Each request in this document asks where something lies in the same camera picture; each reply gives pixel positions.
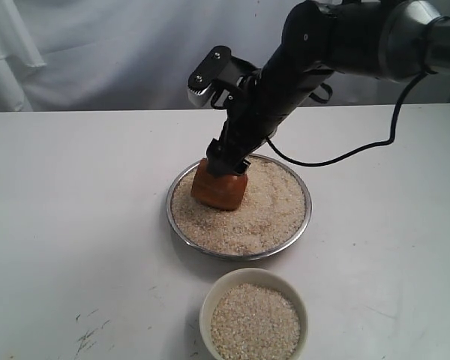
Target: round metal tray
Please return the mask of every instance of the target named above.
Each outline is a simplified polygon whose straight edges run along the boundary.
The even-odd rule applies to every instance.
[[[264,257],[270,257],[273,254],[279,253],[280,251],[288,248],[291,244],[293,244],[294,242],[296,242],[299,239],[299,237],[305,231],[305,228],[307,227],[308,222],[310,221],[310,216],[311,216],[311,212],[312,212],[312,201],[311,201],[310,193],[308,192],[307,186],[305,185],[303,180],[300,178],[300,176],[297,175],[296,172],[294,172],[287,165],[282,164],[278,160],[272,159],[271,157],[267,157],[264,155],[258,155],[258,154],[252,154],[252,155],[250,155],[250,158],[259,158],[259,159],[271,161],[271,162],[277,164],[278,166],[282,167],[287,172],[289,172],[300,184],[301,190],[303,191],[303,194],[304,194],[305,216],[304,216],[303,222],[301,223],[301,226],[298,228],[298,230],[295,232],[295,234],[293,234],[288,240],[286,240],[283,244],[278,245],[277,247],[274,247],[270,250],[263,251],[261,253],[252,253],[252,254],[247,254],[247,255],[228,255],[225,253],[216,253],[214,251],[210,251],[208,249],[205,249],[204,247],[201,247],[201,246],[195,244],[187,236],[185,236],[185,234],[179,229],[175,220],[173,219],[172,198],[173,198],[173,193],[174,193],[177,185],[179,184],[179,182],[184,178],[184,176],[186,176],[190,171],[192,171],[193,169],[195,169],[198,166],[199,161],[197,161],[196,163],[193,163],[192,165],[190,165],[180,175],[177,176],[175,181],[172,183],[172,186],[170,186],[168,194],[166,195],[166,216],[168,217],[170,226],[173,228],[173,230],[178,235],[178,237],[180,237],[181,240],[183,240],[185,243],[190,245],[192,248],[194,248],[204,254],[210,255],[212,257],[217,257],[222,260],[251,261],[251,260],[262,259]]]

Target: table surface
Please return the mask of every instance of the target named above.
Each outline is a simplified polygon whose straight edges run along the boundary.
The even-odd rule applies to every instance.
[[[274,140],[323,161],[385,139],[391,114],[298,109]],[[450,359],[450,104],[405,106],[393,146],[292,166],[310,190],[309,227],[245,264],[177,241],[164,209],[223,121],[213,110],[0,114],[0,360],[210,359],[200,305],[245,266],[302,295],[303,359]]]

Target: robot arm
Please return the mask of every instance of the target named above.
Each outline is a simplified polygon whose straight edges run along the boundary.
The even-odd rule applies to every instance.
[[[263,69],[216,46],[188,80],[192,102],[211,100],[227,111],[219,139],[207,148],[207,172],[245,174],[245,158],[335,71],[392,81],[450,74],[450,18],[421,0],[307,0],[289,13]]]

